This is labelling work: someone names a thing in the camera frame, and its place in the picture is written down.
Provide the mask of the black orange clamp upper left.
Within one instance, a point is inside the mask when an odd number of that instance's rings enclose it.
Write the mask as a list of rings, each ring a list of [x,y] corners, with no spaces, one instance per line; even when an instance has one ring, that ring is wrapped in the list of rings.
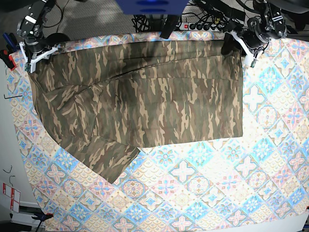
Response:
[[[0,51],[0,58],[3,60],[6,66],[11,71],[13,71],[16,68],[16,64],[11,54],[17,51],[17,39],[15,38],[13,33],[8,34],[5,32],[3,33],[3,37],[7,42],[7,49]]]

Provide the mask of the camouflage T-shirt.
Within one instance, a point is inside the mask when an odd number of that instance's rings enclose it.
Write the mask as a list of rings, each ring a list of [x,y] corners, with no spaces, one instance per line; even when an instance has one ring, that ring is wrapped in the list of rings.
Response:
[[[241,137],[241,49],[138,42],[59,54],[29,76],[48,134],[113,183],[140,148]]]

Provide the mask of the blue black clamp lower left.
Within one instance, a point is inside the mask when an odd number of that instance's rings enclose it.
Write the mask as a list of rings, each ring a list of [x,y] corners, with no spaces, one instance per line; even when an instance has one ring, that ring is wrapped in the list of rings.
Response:
[[[44,213],[40,208],[20,206],[16,219],[25,225],[45,227],[45,222],[53,217],[53,214]]]

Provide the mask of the white power strip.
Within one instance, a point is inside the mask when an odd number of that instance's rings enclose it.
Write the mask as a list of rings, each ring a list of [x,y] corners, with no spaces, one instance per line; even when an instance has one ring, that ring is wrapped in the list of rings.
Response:
[[[176,30],[180,31],[211,31],[219,32],[224,28],[223,24],[220,23],[210,23],[210,22],[200,22],[200,23],[188,23],[182,22],[177,27]]]

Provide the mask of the patterned tile tablecloth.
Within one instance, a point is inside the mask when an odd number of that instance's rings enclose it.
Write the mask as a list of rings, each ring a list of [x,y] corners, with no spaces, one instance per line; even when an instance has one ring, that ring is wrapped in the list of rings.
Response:
[[[60,148],[36,118],[23,56],[1,65],[21,167],[7,182],[52,232],[298,232],[309,224],[309,44],[274,40],[244,67],[243,136],[141,149],[106,180]]]

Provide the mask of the black centre post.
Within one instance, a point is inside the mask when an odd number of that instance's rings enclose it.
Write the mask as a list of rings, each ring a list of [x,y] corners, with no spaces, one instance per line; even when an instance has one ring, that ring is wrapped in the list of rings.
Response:
[[[174,31],[176,25],[178,24],[180,16],[169,14],[164,23],[163,29],[161,31],[160,37],[163,39],[168,39],[171,33]]]

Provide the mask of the red white label card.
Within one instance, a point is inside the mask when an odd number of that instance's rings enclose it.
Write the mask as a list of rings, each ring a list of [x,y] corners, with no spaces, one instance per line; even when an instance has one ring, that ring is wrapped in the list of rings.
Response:
[[[11,211],[19,213],[20,207],[20,191],[15,188],[2,183],[0,190],[0,204]]]

